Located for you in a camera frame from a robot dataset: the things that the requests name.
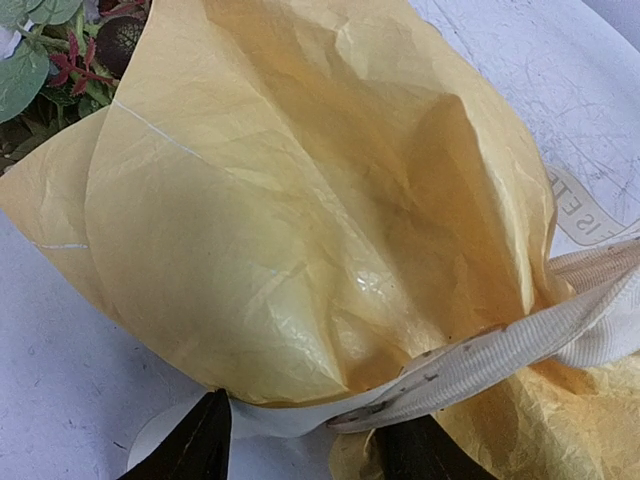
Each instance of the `white table surface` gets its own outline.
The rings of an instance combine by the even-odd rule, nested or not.
[[[545,161],[618,221],[640,216],[640,53],[619,33],[580,0],[412,3],[509,100]],[[625,25],[640,24],[633,13]],[[560,233],[555,252],[571,248]],[[202,392],[88,305],[1,213],[0,306],[2,480],[116,479],[142,426]],[[326,480],[330,445],[323,433],[237,441],[230,478]]]
[[[583,0],[609,22],[631,45],[640,49],[640,3],[638,0]]]

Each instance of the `dark seed pod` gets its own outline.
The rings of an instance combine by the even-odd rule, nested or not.
[[[96,58],[114,77],[121,78],[136,48],[144,22],[116,17],[105,23],[96,36]]]

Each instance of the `wrinkled paper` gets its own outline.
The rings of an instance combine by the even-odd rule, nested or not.
[[[530,134],[402,0],[155,0],[113,104],[0,207],[149,348],[264,406],[572,295]],[[437,418],[500,478],[637,478],[637,362],[543,362]]]

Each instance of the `black plastic object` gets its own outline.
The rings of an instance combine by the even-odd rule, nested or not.
[[[385,480],[496,480],[428,415],[376,430]]]
[[[227,393],[207,393],[158,448],[120,480],[226,480],[230,444]]]

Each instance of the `flower arrangement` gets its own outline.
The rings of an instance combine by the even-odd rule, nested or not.
[[[111,103],[151,0],[3,0],[0,175]]]

